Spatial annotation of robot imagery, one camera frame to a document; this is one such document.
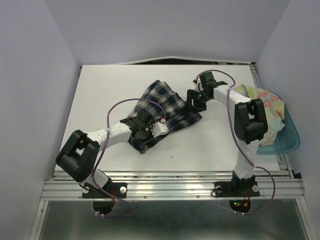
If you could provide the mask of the navy plaid skirt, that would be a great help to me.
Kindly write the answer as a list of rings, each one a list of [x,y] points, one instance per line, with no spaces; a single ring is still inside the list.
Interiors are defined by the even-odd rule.
[[[147,87],[127,119],[131,121],[137,117],[143,117],[143,123],[148,129],[165,118],[169,134],[190,127],[202,119],[199,113],[193,113],[187,108],[186,101],[178,93],[160,80],[155,80]]]

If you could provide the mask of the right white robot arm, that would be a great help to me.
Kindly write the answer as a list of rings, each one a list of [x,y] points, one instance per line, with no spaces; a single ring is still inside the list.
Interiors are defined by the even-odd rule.
[[[237,162],[230,181],[216,181],[211,194],[217,198],[260,196],[255,176],[258,146],[268,131],[264,103],[233,90],[224,81],[216,81],[212,70],[194,79],[195,89],[187,91],[186,104],[194,113],[206,111],[207,102],[216,100],[227,108],[232,138],[238,148]]]

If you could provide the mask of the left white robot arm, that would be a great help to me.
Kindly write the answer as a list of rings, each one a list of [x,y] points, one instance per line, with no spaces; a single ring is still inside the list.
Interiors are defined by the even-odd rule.
[[[152,120],[150,114],[142,112],[136,117],[122,119],[115,125],[98,131],[85,133],[75,130],[61,148],[55,163],[73,180],[93,186],[95,193],[106,197],[111,193],[111,179],[99,169],[92,176],[98,154],[105,144],[109,148],[127,142],[136,135],[143,139],[152,137],[151,131],[146,130]]]

